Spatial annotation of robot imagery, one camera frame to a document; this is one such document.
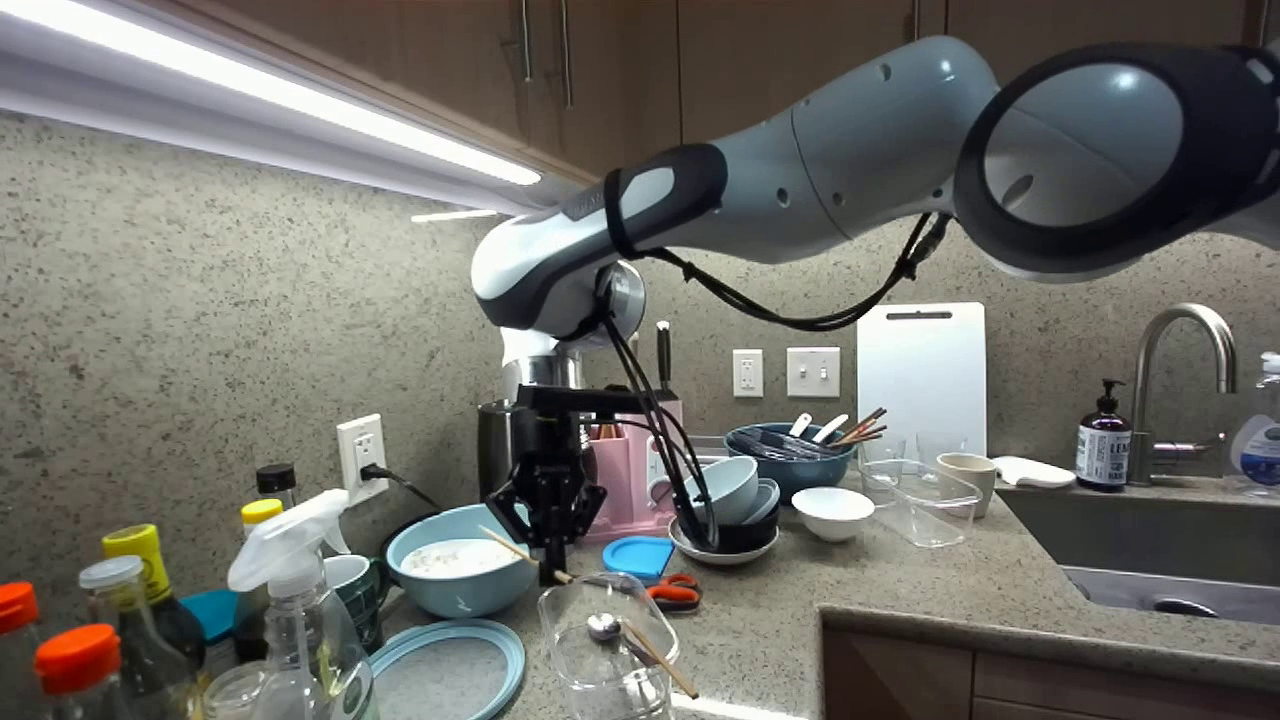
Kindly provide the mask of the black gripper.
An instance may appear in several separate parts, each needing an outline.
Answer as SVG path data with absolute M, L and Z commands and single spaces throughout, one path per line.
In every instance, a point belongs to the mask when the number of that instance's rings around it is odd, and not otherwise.
M 515 487 L 501 485 L 486 495 L 506 536 L 540 566 L 532 529 L 590 536 L 607 490 L 583 485 L 583 449 L 573 417 L 515 417 Z

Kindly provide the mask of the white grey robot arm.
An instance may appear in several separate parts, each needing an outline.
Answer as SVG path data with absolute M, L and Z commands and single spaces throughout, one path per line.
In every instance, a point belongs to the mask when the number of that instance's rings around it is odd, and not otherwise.
M 1273 48 L 1090 45 L 1001 78 L 974 45 L 925 37 L 771 119 L 496 224 L 473 296 L 525 363 L 622 343 L 639 266 L 697 249 L 784 265 L 910 221 L 895 274 L 959 227 L 1003 271 L 1094 278 L 1201 227 L 1273 243 L 1278 164 Z

